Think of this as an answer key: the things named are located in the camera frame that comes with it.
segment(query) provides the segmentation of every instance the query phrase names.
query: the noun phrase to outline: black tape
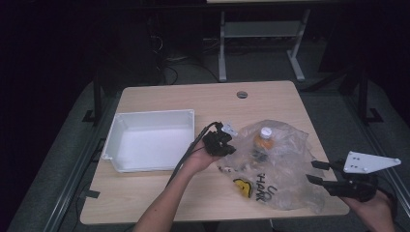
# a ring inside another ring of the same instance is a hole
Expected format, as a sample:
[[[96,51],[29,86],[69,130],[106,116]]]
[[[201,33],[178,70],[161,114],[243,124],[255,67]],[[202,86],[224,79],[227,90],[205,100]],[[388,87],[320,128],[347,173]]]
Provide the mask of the black tape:
[[[100,192],[99,191],[93,191],[93,190],[85,190],[83,191],[79,197],[85,199],[85,197],[91,197],[91,198],[99,198]]]

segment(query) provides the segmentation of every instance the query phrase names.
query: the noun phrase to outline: plastic bag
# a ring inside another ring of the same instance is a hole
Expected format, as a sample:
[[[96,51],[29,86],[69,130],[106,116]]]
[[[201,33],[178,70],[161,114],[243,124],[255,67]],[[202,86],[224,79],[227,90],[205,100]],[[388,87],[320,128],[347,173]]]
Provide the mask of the plastic bag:
[[[262,128],[272,130],[274,145],[257,151],[254,144]],[[323,188],[306,174],[324,176],[311,166],[315,160],[307,144],[308,134],[282,122],[265,120],[242,128],[230,141],[237,151],[218,161],[220,171],[239,187],[240,193],[277,210],[309,207],[319,214],[324,207]]]

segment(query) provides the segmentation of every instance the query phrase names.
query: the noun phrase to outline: white bin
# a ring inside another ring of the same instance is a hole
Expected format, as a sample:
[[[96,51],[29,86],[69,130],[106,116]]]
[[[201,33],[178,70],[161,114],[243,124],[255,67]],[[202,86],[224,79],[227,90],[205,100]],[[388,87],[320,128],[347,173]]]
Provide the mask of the white bin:
[[[193,109],[117,113],[102,158],[118,172],[172,170],[193,140]]]

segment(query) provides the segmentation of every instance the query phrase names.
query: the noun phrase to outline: wire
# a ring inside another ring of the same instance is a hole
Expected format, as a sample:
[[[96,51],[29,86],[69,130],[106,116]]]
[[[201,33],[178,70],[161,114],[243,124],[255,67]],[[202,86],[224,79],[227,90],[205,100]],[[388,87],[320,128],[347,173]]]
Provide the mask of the wire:
[[[74,228],[73,228],[72,231],[74,231],[74,230],[76,229],[76,227],[78,226],[78,222],[79,222],[78,201],[79,201],[79,199],[81,199],[81,198],[80,198],[80,194],[85,190],[85,188],[86,188],[88,185],[91,185],[91,182],[87,182],[87,183],[81,188],[81,191],[79,192],[78,197],[77,197],[77,199],[75,200],[75,209],[74,209],[74,210],[75,210],[76,222],[75,222],[75,225],[74,225]]]
[[[208,45],[207,47],[204,47],[203,53],[210,52],[212,50],[217,49],[220,46],[220,40],[219,39],[210,39],[209,41],[215,41],[211,45]]]
[[[97,144],[97,148],[96,148],[96,150],[94,150],[93,156],[91,156],[90,162],[88,162],[87,167],[85,169],[87,169],[90,166],[91,162],[98,162],[99,161],[98,159],[95,160],[95,158],[98,154],[100,154],[103,151],[103,145],[104,145],[105,141],[106,141],[106,138],[101,138],[100,139],[99,143]]]
[[[169,69],[169,70],[172,70],[172,71],[175,72],[175,79],[174,79],[174,81],[172,81],[172,83],[170,83],[169,85],[175,84],[175,83],[177,82],[177,80],[178,80],[178,77],[179,77],[178,72],[177,72],[176,70],[172,69],[172,68],[169,67],[169,66],[165,66],[164,69]],[[166,80],[165,74],[163,75],[163,78],[164,78],[165,84],[168,85],[168,81]]]
[[[204,148],[205,148],[205,147],[198,148],[198,149],[192,151],[191,154],[194,154],[195,152],[197,152],[197,151],[199,151],[199,150],[201,150],[201,149],[204,149]]]
[[[196,144],[198,144],[198,142],[202,139],[202,137],[205,135],[205,133],[208,131],[208,129],[213,126],[216,125],[218,122],[214,122],[210,125],[208,125],[207,127],[205,127],[202,132],[195,138],[195,140],[193,140],[193,142],[190,144],[189,148],[187,149],[187,151],[184,153],[184,155],[181,157],[181,160],[179,160],[178,164],[175,166],[174,171],[172,172],[171,177],[168,180],[168,183],[166,184],[167,186],[169,185],[169,183],[171,183],[172,179],[174,179],[174,177],[177,175],[179,169],[181,168],[182,164],[184,163],[185,160],[187,160],[187,158],[192,155],[192,153],[196,152],[199,149],[196,149],[195,151],[193,151],[193,148],[196,146]]]
[[[188,56],[180,56],[180,57],[175,57],[175,58],[166,58],[166,61],[169,61],[169,62],[179,62],[179,61],[186,60],[186,59],[188,59],[188,58],[189,58]]]
[[[210,74],[212,75],[212,77],[213,77],[217,82],[220,82],[220,80],[214,75],[214,73],[213,73],[210,69],[206,68],[206,67],[203,66],[203,65],[199,65],[199,64],[195,64],[195,63],[187,63],[187,64],[171,64],[170,66],[189,66],[189,65],[191,65],[191,66],[197,66],[197,67],[200,67],[200,68],[202,68],[202,69],[208,71],[208,73],[210,73]]]
[[[153,50],[155,53],[158,54],[158,52],[160,52],[162,47],[163,47],[163,40],[161,39],[161,37],[158,37],[158,36],[151,36],[151,39],[156,39],[156,40],[159,40],[161,42],[160,43],[160,48],[158,48],[157,50]]]

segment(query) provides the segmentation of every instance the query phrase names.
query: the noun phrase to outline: wooden table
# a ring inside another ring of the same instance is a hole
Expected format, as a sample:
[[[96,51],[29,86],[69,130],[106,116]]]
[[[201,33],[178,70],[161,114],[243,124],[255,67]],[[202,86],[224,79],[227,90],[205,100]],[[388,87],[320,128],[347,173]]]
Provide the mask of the wooden table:
[[[239,99],[237,92],[248,93]],[[311,153],[328,161],[299,94],[290,81],[219,83],[179,86],[133,87],[124,90],[117,113],[194,109],[195,134],[214,121],[231,122],[237,130],[265,119],[285,122],[309,134]],[[335,180],[326,171],[326,180]],[[170,172],[118,173],[101,159],[90,190],[100,196],[87,198],[80,220],[85,224],[135,222],[164,189]],[[337,197],[326,196],[319,216],[339,216],[348,207]],[[206,221],[317,216],[308,208],[277,211],[243,197],[233,182],[213,163],[190,182],[175,221]]]

